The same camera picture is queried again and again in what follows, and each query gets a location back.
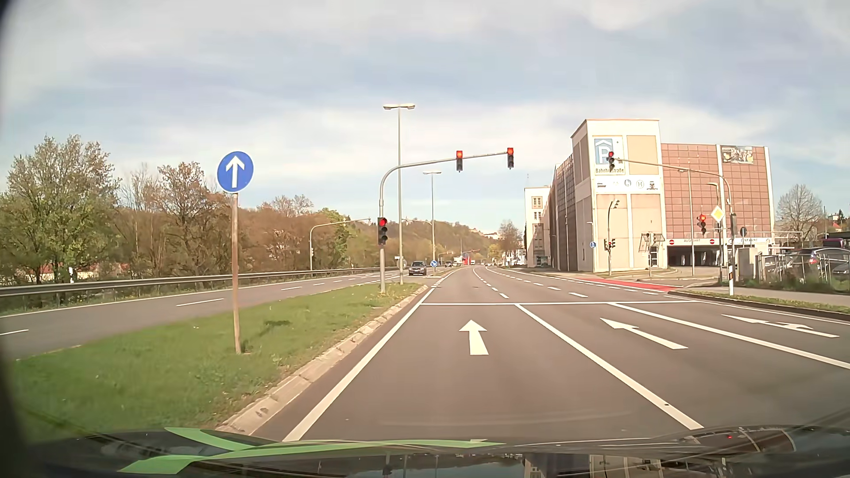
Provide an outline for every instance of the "traffic light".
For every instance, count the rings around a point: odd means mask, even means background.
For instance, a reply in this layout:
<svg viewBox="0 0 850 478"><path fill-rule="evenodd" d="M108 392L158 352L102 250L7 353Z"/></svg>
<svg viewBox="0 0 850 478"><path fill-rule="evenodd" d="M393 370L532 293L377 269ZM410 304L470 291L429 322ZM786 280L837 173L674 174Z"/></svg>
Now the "traffic light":
<svg viewBox="0 0 850 478"><path fill-rule="evenodd" d="M387 245L387 218L377 219L377 244L378 246Z"/></svg>

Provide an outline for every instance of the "car hood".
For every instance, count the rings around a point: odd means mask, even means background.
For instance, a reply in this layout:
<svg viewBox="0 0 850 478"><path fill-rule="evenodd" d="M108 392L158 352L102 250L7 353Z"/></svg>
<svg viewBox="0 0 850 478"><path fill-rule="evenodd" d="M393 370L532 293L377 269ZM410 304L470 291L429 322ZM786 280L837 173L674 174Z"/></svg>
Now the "car hood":
<svg viewBox="0 0 850 478"><path fill-rule="evenodd" d="M543 476L611 473L617 469L773 475L839 467L850 472L850 431L758 425L702 429L655 438L591 441L289 441L216 430L166 428L88 435L32 446L48 469L128 475L349 476L414 469L462 469L464 475ZM639 474L632 471L632 476Z"/></svg>

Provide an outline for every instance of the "building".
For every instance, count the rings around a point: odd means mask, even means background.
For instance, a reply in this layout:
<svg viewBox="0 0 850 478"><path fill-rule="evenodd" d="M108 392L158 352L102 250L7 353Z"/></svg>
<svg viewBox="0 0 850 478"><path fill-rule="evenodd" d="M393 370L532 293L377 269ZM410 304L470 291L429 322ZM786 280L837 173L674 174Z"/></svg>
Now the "building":
<svg viewBox="0 0 850 478"><path fill-rule="evenodd" d="M729 204L737 219L735 246L751 249L745 253L773 252L767 147L662 143L655 119L585 120L572 135L572 147L555 168L546 199L552 211L547 242L557 269L607 270L607 241L615 245L611 270L691 265L692 244L694 264L725 264L724 251L732 244ZM731 198L717 176L675 167L721 174ZM525 196L528 204L528 190ZM710 216L717 206L724 230L717 230ZM705 234L697 224L700 214L707 217ZM741 227L746 228L743 238Z"/></svg>
<svg viewBox="0 0 850 478"><path fill-rule="evenodd" d="M525 188L525 258L529 267L552 264L549 186Z"/></svg>

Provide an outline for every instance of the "road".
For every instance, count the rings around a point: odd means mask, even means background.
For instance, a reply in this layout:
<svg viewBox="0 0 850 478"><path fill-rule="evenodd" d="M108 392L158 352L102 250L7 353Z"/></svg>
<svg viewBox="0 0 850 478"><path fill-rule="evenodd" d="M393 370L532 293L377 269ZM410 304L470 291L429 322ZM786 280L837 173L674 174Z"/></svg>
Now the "road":
<svg viewBox="0 0 850 478"><path fill-rule="evenodd" d="M389 280L397 281L398 277L397 270L387 273ZM250 307L378 281L377 273L369 273L240 287L239 305L240 308ZM0 317L0 350L6 358L33 356L118 333L218 314L232 310L231 290L81 305Z"/></svg>
<svg viewBox="0 0 850 478"><path fill-rule="evenodd" d="M616 447L703 427L847 426L830 415L850 395L850 323L653 287L462 267L255 435Z"/></svg>

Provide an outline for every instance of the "blue round sign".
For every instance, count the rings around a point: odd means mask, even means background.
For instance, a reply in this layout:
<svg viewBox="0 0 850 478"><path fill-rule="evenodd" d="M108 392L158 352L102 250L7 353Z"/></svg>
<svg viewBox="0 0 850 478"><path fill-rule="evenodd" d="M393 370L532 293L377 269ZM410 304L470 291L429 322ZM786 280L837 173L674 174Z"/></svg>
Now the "blue round sign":
<svg viewBox="0 0 850 478"><path fill-rule="evenodd" d="M221 159L216 179L221 189L233 193L245 189L254 175L254 161L242 151L233 151Z"/></svg>

